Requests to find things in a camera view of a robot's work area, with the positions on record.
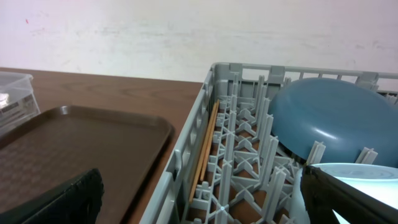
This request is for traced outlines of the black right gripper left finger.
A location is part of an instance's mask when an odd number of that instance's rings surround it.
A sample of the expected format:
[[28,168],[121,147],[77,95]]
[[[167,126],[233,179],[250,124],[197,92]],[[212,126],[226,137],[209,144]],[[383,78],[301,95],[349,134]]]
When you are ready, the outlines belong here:
[[103,204],[100,171],[90,169],[1,214],[1,223],[95,223]]

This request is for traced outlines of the wooden chopstick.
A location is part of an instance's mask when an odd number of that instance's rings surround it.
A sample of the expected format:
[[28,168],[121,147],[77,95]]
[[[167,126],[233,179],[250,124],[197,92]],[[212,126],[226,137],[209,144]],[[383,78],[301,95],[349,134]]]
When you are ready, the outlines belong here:
[[206,167],[208,163],[208,157],[210,155],[210,149],[212,145],[212,140],[213,140],[213,133],[214,133],[214,128],[215,128],[215,122],[216,122],[216,117],[217,117],[217,112],[218,112],[218,107],[220,105],[220,101],[217,100],[214,107],[213,107],[213,112],[211,114],[211,119],[210,119],[210,124],[208,126],[208,140],[206,142],[206,147],[205,147],[205,155],[203,158],[203,164],[201,167],[201,172],[200,172],[200,181],[204,180],[205,173],[206,173]]
[[195,189],[196,189],[197,182],[198,182],[199,177],[200,177],[200,172],[202,170],[203,163],[204,163],[204,157],[205,157],[206,151],[208,149],[208,142],[210,141],[210,136],[212,135],[211,132],[214,129],[213,122],[215,121],[215,118],[216,118],[216,113],[218,111],[218,105],[219,105],[219,100],[217,100],[216,103],[213,105],[213,109],[212,109],[212,112],[211,112],[210,120],[209,120],[208,127],[207,127],[207,130],[206,130],[206,133],[205,133],[205,139],[204,139],[203,144],[202,144],[202,148],[201,148],[201,153],[200,153],[197,169],[195,171],[193,184],[192,184],[191,191],[190,191],[189,203],[193,202],[193,197],[195,195]]

